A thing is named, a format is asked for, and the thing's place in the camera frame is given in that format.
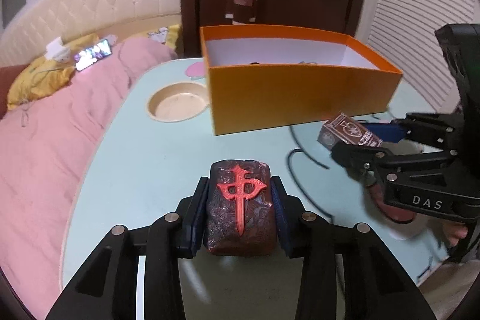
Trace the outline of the person's right hand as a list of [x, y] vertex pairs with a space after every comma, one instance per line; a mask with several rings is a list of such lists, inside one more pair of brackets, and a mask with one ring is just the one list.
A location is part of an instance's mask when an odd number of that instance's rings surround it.
[[463, 223], [456, 223], [447, 220], [442, 221], [442, 232], [450, 248], [458, 245], [468, 235], [468, 228]]

